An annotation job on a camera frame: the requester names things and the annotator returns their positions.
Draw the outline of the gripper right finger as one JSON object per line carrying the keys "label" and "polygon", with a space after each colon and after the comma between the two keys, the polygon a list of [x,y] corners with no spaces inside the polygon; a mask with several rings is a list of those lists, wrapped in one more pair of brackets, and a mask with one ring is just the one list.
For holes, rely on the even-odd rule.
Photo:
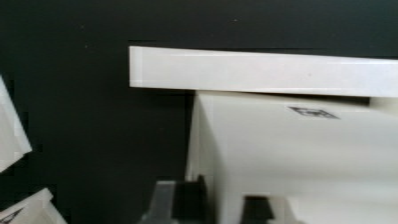
{"label": "gripper right finger", "polygon": [[276,219],[268,198],[247,196],[244,200],[240,224],[268,224]]}

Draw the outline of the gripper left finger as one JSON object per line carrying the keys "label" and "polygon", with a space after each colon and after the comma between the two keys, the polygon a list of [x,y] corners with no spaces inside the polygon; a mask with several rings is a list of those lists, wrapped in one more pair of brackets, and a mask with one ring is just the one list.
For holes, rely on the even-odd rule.
{"label": "gripper left finger", "polygon": [[194,181],[157,182],[139,224],[213,224],[203,176]]}

